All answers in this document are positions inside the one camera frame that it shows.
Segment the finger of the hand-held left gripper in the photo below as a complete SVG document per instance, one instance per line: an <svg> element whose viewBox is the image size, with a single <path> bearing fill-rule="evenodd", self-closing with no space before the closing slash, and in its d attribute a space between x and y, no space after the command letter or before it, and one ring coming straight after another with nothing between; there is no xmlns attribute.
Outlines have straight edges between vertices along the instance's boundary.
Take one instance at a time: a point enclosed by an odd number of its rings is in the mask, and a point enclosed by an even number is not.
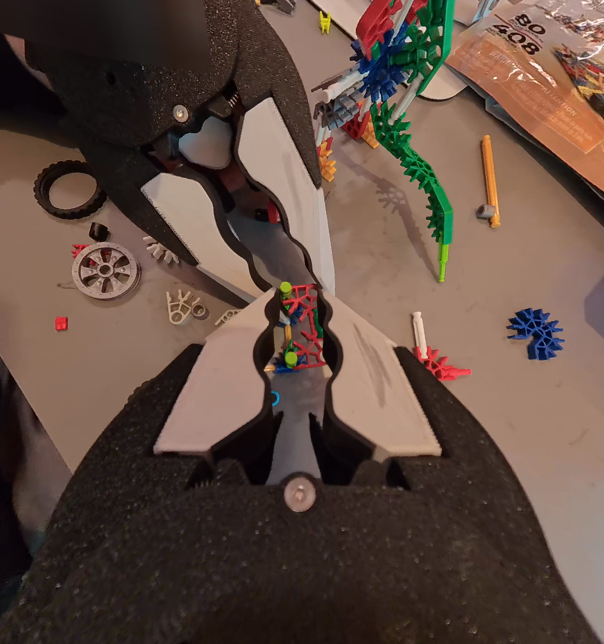
<svg viewBox="0 0 604 644"><path fill-rule="evenodd" d="M325 291L335 294L323 189L315 186L273 98L243 114L235 154L248 179L277 205L287 235L305 254L309 273Z"/></svg>
<svg viewBox="0 0 604 644"><path fill-rule="evenodd" d="M182 242L196 267L246 302L271 289L229 225L212 183L192 169L160 173L141 191Z"/></svg>

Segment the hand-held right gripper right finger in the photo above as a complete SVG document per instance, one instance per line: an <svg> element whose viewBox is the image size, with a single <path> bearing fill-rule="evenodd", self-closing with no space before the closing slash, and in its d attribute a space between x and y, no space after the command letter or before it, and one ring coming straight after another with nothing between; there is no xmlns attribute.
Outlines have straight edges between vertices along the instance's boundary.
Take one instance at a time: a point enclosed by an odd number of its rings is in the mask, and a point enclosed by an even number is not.
<svg viewBox="0 0 604 644"><path fill-rule="evenodd" d="M442 455L396 344L325 290L319 320L331 370L322 421L330 453L342 462Z"/></svg>

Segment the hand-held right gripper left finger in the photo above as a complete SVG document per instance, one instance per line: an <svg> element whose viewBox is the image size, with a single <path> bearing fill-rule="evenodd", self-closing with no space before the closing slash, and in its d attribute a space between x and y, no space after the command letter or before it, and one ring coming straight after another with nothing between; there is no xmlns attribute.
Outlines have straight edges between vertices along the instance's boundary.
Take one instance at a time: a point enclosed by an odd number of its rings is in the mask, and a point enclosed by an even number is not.
<svg viewBox="0 0 604 644"><path fill-rule="evenodd" d="M245 455L268 445L273 418L265 367L273 358L274 327L281 298L270 288L209 334L153 447L155 455L176 453L221 458L240 433L258 429Z"/></svg>

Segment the red connector pair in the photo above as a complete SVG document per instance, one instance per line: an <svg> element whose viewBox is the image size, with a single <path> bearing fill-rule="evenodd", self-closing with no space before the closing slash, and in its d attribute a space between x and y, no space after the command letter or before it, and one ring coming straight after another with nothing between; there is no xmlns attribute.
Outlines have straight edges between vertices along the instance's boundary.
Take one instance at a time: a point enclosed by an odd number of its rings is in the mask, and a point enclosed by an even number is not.
<svg viewBox="0 0 604 644"><path fill-rule="evenodd" d="M323 359L324 332L317 308L317 285L280 284L282 312L287 323L279 326L284 331L282 356L276 363L276 372L296 372L326 365Z"/></svg>

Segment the white snowflake connector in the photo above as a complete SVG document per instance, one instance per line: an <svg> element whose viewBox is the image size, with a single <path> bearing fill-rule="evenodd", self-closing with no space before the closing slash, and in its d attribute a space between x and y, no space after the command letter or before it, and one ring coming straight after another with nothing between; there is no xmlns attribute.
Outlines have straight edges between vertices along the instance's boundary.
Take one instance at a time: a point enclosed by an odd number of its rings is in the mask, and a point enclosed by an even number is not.
<svg viewBox="0 0 604 644"><path fill-rule="evenodd" d="M158 242L155 238L152 236L144 236L143 237L143 242L145 244L145 249L146 251L156 260L156 261L163 261L166 264L174 264L174 265L179 265L180 264L180 259L179 257L167 249L165 246L163 246L160 242Z"/></svg>

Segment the red connector white rod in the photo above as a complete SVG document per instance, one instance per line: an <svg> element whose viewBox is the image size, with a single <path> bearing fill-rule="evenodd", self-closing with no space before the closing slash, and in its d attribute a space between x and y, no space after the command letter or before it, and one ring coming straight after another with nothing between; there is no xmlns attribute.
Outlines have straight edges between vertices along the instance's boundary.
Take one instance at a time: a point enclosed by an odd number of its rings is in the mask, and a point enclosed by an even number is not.
<svg viewBox="0 0 604 644"><path fill-rule="evenodd" d="M420 311L411 314L415 347L413 353L419 362L440 382L456 381L458 378L471 375L467 368L458 368L447 363L447 356L440 356L440 350L427 345L424 321Z"/></svg>

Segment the grey fan connector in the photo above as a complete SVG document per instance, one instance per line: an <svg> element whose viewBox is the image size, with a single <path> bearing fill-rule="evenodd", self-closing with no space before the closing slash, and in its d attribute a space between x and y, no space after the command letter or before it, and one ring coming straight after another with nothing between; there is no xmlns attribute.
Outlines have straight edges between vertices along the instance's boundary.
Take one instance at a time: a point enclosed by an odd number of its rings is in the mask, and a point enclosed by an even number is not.
<svg viewBox="0 0 604 644"><path fill-rule="evenodd" d="M177 299L173 300L170 292L166 292L168 319L172 325L179 326L185 323L194 305L199 303L200 298L196 298L193 302L190 302L191 295L192 293L190 291L183 294L181 290L178 290Z"/></svg>

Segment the grey wheel hub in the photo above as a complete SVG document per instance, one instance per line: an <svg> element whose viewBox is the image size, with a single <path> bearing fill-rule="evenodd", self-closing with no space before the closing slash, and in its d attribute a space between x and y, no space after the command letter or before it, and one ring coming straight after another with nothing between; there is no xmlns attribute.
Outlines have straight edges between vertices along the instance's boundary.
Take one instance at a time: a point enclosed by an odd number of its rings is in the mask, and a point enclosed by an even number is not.
<svg viewBox="0 0 604 644"><path fill-rule="evenodd" d="M79 291L95 300L111 302L131 294L142 269L119 244L103 242L83 248L72 265L72 279Z"/></svg>

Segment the multicolour toy model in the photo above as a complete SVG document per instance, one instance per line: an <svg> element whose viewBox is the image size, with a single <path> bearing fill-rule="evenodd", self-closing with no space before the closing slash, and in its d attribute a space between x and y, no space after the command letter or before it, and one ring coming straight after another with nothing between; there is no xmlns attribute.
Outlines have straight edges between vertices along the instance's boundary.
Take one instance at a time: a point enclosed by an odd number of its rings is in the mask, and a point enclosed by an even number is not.
<svg viewBox="0 0 604 644"><path fill-rule="evenodd" d="M360 128L377 106L387 124L402 119L451 50L454 1L372 1L356 28L351 67L312 89L315 144L331 131Z"/></svg>

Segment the black rubber tire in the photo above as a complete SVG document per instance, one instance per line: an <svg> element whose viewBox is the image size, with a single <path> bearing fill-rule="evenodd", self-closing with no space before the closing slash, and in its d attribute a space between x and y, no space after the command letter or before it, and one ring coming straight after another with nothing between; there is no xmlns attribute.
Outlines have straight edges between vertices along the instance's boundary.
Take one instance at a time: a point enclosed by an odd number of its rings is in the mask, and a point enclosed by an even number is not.
<svg viewBox="0 0 604 644"><path fill-rule="evenodd" d="M69 209L62 209L54 206L50 200L50 190L55 181L68 174L84 174L96 178L89 163L79 160L62 160L44 168L34 181L33 193L38 204L53 217L73 221L80 220L97 213L106 203L107 194L105 190L96 183L96 189L90 199L80 206Z"/></svg>

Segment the blue snowflake connector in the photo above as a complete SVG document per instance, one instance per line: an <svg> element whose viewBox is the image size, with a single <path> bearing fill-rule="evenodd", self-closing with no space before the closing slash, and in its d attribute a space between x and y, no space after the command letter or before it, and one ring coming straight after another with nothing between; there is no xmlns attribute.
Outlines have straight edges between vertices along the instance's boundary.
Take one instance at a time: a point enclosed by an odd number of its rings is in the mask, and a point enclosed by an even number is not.
<svg viewBox="0 0 604 644"><path fill-rule="evenodd" d="M510 318L506 327L514 333L508 339L528 340L527 355L529 360L548 361L563 350L564 339L559 334L563 329L558 321L551 321L550 314L542 309L523 309Z"/></svg>

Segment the orange rod grey end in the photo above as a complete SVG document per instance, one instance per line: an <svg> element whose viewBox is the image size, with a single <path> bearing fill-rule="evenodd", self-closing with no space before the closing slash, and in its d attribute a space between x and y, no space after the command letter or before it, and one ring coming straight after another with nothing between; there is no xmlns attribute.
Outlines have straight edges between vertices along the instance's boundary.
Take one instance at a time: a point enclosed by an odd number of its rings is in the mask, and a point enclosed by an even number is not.
<svg viewBox="0 0 604 644"><path fill-rule="evenodd" d="M476 209L476 217L479 220L487 221L491 229L497 229L499 228L501 221L499 213L498 189L496 184L496 172L494 168L491 137L489 135L485 135L482 138L481 154L486 201Z"/></svg>

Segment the printed toy packet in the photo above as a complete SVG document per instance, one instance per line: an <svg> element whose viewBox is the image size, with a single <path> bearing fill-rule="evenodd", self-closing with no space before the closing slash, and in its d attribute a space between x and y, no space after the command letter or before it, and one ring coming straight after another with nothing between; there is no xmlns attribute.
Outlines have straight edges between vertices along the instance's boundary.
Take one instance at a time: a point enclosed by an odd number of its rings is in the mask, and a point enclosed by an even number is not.
<svg viewBox="0 0 604 644"><path fill-rule="evenodd" d="M604 198L604 1L497 6L447 63Z"/></svg>

